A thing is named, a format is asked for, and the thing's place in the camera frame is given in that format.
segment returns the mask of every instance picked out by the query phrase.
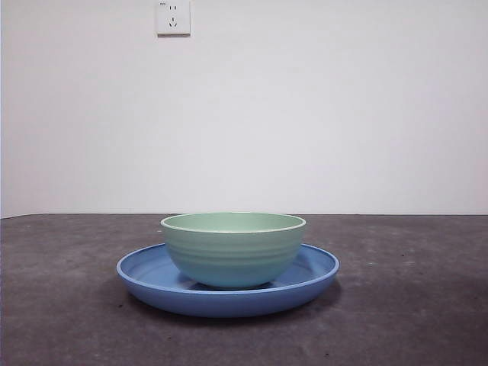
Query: table surface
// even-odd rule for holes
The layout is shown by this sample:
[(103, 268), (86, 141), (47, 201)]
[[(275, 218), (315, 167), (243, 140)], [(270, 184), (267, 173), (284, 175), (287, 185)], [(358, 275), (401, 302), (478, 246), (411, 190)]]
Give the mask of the table surface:
[(300, 215), (337, 281), (268, 316), (205, 319), (129, 295), (119, 258), (158, 214), (2, 220), (2, 359), (14, 365), (487, 365), (488, 216)]

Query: green bowl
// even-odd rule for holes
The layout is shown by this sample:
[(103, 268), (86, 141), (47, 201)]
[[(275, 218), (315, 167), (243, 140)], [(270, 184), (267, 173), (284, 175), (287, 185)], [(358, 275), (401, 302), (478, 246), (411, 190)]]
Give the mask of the green bowl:
[(305, 220), (276, 213), (194, 213), (161, 221), (176, 267), (208, 286), (249, 288), (274, 280), (298, 253)]

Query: ribbed bowl side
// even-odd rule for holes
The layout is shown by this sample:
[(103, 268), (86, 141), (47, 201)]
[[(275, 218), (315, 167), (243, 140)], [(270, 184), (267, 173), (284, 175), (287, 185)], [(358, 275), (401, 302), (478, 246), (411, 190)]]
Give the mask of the ribbed bowl side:
[(215, 287), (251, 287), (275, 279), (294, 260), (304, 227), (265, 233), (197, 233), (165, 228), (175, 265)]

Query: blue plastic plate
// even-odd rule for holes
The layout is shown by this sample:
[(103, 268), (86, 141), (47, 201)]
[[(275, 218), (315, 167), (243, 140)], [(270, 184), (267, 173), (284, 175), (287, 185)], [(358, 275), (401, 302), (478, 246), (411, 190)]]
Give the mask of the blue plastic plate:
[(211, 318), (258, 316), (297, 307), (319, 296), (338, 270), (333, 254), (306, 244), (285, 273), (252, 290), (219, 291), (191, 280), (175, 267), (165, 244), (136, 250), (117, 263), (129, 292), (144, 303)]

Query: bowl rim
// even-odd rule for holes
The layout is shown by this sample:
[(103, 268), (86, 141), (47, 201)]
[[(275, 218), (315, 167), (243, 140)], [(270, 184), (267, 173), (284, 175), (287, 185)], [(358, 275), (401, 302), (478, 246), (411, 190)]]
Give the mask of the bowl rim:
[[(299, 224), (293, 226), (286, 226), (277, 229), (267, 229), (267, 230), (201, 230), (201, 229), (190, 229), (187, 227), (180, 227), (174, 226), (166, 223), (167, 220), (173, 219), (175, 217), (184, 217), (184, 216), (200, 216), (200, 215), (209, 215), (209, 214), (259, 214), (259, 215), (270, 215), (270, 216), (281, 216), (281, 217), (293, 217), (294, 219), (298, 219), (300, 221)], [(279, 231), (287, 231), (298, 229), (299, 227), (305, 226), (307, 222), (302, 217), (294, 216), (294, 215), (287, 215), (284, 213), (269, 213), (269, 212), (234, 212), (234, 211), (219, 211), (219, 212), (202, 212), (202, 213), (183, 213), (179, 215), (173, 215), (170, 217), (166, 217), (161, 220), (161, 225), (163, 227), (167, 227), (169, 229), (174, 230), (181, 230), (181, 231), (190, 231), (193, 233), (214, 233), (214, 234), (252, 234), (252, 233), (275, 233)]]

